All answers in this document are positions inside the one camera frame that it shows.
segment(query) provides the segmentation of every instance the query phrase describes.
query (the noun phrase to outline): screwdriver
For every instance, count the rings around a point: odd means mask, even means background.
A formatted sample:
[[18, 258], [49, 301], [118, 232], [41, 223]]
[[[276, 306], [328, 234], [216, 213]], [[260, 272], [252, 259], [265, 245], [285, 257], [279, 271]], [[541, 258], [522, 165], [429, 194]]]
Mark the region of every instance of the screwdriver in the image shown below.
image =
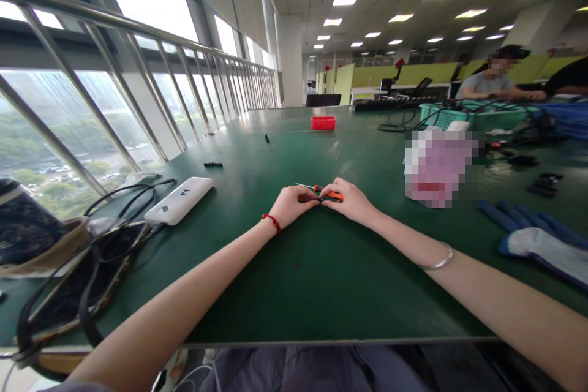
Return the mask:
[[[295, 183], [295, 184], [296, 185], [303, 186], [303, 187], [306, 187], [306, 188], [310, 188], [310, 190], [314, 191], [315, 193], [319, 193], [319, 194], [323, 190], [323, 187], [321, 187], [321, 186], [311, 187], [311, 186], [306, 186], [304, 184], [298, 184], [298, 183]], [[333, 199], [339, 199], [341, 202], [343, 202], [343, 195], [341, 193], [329, 192], [327, 194], [327, 196], [329, 196], [330, 198], [333, 198]]]

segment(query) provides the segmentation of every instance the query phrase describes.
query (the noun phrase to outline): white power bank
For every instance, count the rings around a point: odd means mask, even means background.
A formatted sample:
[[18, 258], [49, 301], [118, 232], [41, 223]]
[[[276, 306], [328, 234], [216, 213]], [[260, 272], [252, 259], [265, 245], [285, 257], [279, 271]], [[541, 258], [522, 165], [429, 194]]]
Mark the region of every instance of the white power bank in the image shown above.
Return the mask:
[[188, 178], [151, 208], [145, 214], [145, 220], [152, 224], [165, 222], [176, 225], [212, 187], [213, 181], [210, 178]]

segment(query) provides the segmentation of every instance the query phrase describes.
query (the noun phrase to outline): green partition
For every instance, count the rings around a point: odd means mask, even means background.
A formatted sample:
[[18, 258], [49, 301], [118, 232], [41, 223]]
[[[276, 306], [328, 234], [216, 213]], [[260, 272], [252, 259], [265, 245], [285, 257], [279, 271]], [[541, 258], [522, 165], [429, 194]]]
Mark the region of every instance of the green partition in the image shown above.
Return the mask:
[[367, 87], [369, 77], [372, 86], [378, 87], [383, 78], [394, 78], [398, 74], [396, 66], [356, 67], [353, 71], [352, 87]]
[[466, 66], [461, 68], [458, 79], [463, 81], [466, 78], [471, 77], [473, 73], [478, 70], [486, 61], [487, 60], [471, 60]]
[[405, 64], [396, 82], [401, 86], [417, 85], [429, 77], [433, 83], [449, 83], [459, 63]]
[[545, 63], [545, 66], [541, 69], [537, 78], [539, 79], [549, 79], [553, 77], [554, 73], [558, 72], [560, 69], [563, 69], [568, 64], [573, 63], [574, 61], [578, 61], [582, 57], [560, 57], [560, 58], [550, 58]]
[[333, 94], [335, 90], [335, 70], [331, 69], [326, 73], [326, 93]]
[[508, 73], [508, 77], [515, 84], [532, 83], [549, 59], [549, 55], [531, 55], [514, 65]]
[[317, 73], [317, 75], [318, 75], [317, 94], [322, 95], [323, 94], [323, 88], [325, 86], [325, 73], [324, 72], [319, 72], [319, 73]]
[[341, 94], [341, 105], [349, 105], [351, 101], [351, 87], [355, 78], [355, 65], [348, 64], [337, 69], [337, 85], [335, 92]]

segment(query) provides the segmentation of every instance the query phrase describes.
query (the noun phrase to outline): red basket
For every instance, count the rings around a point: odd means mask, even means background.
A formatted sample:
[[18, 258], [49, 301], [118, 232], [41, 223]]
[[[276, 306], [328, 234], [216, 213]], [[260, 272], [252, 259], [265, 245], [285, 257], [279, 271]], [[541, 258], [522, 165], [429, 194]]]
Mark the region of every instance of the red basket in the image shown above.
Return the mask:
[[334, 116], [313, 116], [312, 130], [334, 130], [337, 118]]

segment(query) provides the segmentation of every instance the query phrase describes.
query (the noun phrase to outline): black shirt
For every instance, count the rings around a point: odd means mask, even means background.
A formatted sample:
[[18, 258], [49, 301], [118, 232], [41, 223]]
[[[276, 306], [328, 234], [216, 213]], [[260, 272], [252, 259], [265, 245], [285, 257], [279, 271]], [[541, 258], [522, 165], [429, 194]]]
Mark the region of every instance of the black shirt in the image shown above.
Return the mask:
[[543, 86], [549, 96], [566, 86], [588, 87], [588, 56], [561, 68]]

